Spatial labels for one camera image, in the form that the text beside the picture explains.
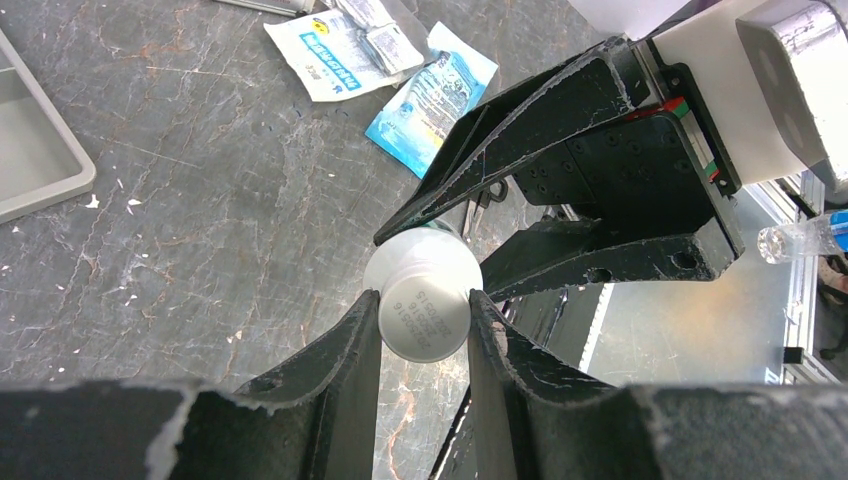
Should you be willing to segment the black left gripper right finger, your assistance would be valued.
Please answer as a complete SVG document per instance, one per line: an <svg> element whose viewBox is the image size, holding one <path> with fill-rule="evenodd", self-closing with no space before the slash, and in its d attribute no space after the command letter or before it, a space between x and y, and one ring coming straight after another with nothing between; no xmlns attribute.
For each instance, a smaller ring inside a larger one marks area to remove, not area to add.
<svg viewBox="0 0 848 480"><path fill-rule="evenodd" d="M843 385L627 385L562 362L469 298L482 479L843 479Z"/></svg>

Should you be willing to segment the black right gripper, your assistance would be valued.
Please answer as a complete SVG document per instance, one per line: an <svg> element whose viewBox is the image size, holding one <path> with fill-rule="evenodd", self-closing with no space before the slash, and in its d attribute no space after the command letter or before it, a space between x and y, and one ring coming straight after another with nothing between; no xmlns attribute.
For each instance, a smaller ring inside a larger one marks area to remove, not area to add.
<svg viewBox="0 0 848 480"><path fill-rule="evenodd" d="M493 301L589 284L712 281L745 246L731 198L688 136L698 127L685 99L655 97L630 43L609 38L460 118L373 242L514 173L529 203L577 216L518 231L482 261Z"/></svg>

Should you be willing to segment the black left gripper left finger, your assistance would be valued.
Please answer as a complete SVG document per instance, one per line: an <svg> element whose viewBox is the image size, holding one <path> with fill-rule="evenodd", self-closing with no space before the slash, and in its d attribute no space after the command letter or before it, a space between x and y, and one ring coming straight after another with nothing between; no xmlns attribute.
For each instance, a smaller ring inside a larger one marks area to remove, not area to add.
<svg viewBox="0 0 848 480"><path fill-rule="evenodd" d="M226 392L198 379L1 387L5 479L367 479L373 468L379 294Z"/></svg>

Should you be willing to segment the blue gauze packet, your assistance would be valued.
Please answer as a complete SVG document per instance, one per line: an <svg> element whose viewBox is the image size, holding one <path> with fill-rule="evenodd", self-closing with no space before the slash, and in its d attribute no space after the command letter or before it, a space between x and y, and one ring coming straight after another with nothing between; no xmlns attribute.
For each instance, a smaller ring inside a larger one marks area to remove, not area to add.
<svg viewBox="0 0 848 480"><path fill-rule="evenodd" d="M481 100L498 65L438 22L427 38L436 59L381 109L365 136L425 176L451 129Z"/></svg>

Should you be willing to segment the white plastic bottle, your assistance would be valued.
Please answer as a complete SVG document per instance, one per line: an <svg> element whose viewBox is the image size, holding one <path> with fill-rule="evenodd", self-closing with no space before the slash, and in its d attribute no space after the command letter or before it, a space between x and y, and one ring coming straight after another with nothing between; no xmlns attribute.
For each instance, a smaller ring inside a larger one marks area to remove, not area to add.
<svg viewBox="0 0 848 480"><path fill-rule="evenodd" d="M466 341L469 293L481 290L483 279L460 234L436 219L377 247L363 284L380 293L378 328L385 345L407 361L434 363Z"/></svg>

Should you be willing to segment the clear bag of wipes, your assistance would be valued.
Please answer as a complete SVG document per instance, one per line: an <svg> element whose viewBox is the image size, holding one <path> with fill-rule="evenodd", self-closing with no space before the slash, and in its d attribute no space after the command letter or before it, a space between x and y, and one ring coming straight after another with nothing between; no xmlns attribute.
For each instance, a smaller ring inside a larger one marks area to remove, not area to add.
<svg viewBox="0 0 848 480"><path fill-rule="evenodd" d="M322 1L353 23L354 37L371 63L397 86L438 56L428 31L402 1Z"/></svg>

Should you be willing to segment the white wipes packet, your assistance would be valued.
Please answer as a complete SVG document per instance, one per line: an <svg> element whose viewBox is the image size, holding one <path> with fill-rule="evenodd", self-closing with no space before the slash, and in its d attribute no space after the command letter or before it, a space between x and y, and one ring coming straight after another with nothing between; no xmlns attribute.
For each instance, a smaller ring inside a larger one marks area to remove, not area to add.
<svg viewBox="0 0 848 480"><path fill-rule="evenodd" d="M403 81L372 60L359 43L358 27L340 10L263 28L316 103L345 101Z"/></svg>

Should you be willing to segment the grey plastic divider tray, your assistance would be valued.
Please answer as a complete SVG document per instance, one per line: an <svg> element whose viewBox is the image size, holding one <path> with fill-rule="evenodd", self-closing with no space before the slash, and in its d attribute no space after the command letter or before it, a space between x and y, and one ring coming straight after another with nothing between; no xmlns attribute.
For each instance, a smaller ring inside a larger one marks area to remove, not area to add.
<svg viewBox="0 0 848 480"><path fill-rule="evenodd" d="M1 36L1 221L89 192L84 150L10 40Z"/></svg>

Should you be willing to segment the black handled scissors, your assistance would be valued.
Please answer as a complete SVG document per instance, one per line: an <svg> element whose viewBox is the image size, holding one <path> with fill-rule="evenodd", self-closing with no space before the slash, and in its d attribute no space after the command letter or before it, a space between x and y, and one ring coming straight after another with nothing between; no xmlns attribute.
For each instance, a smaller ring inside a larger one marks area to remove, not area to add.
<svg viewBox="0 0 848 480"><path fill-rule="evenodd" d="M461 230L461 235L466 243L470 244L473 240L485 210L491 203L503 202L507 198L508 192L509 186L507 181L502 179L486 187L468 200Z"/></svg>

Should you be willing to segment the clear water bottle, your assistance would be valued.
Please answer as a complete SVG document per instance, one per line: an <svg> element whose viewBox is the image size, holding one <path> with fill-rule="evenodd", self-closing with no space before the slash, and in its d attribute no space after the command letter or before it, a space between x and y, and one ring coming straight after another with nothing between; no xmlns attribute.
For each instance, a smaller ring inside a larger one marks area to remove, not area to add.
<svg viewBox="0 0 848 480"><path fill-rule="evenodd" d="M803 222L762 229L757 249L769 264L840 255L847 252L847 211L838 210Z"/></svg>

